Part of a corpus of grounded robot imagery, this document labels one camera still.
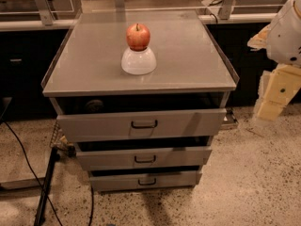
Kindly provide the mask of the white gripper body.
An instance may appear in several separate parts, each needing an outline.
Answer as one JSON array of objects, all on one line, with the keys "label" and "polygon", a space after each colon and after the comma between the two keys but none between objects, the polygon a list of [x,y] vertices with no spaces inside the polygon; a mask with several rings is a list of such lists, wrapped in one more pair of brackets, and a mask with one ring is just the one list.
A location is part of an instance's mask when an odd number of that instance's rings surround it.
[{"label": "white gripper body", "polygon": [[301,69],[293,65],[278,64],[269,74],[263,99],[286,106],[301,89]]}]

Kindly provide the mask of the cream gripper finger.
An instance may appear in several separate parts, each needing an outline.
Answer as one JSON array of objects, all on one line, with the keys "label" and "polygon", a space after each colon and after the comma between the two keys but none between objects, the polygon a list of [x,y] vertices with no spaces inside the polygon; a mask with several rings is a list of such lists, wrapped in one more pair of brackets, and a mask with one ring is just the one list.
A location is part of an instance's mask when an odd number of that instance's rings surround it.
[{"label": "cream gripper finger", "polygon": [[258,99],[254,105],[253,118],[256,121],[275,121],[282,112],[284,105],[278,100],[279,86],[275,75],[264,71],[261,75]]},{"label": "cream gripper finger", "polygon": [[247,46],[255,51],[265,49],[267,47],[267,38],[270,32],[271,25],[265,26],[259,33],[254,35],[247,42]]}]

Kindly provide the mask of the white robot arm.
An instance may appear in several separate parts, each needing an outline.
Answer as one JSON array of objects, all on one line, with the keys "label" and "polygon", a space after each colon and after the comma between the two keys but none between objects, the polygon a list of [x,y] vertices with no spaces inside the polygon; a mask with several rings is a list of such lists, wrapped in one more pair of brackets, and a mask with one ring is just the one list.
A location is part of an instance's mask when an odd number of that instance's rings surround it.
[{"label": "white robot arm", "polygon": [[265,49],[277,64],[261,76],[253,115],[256,121],[275,121],[301,89],[301,0],[288,0],[247,46]]}]

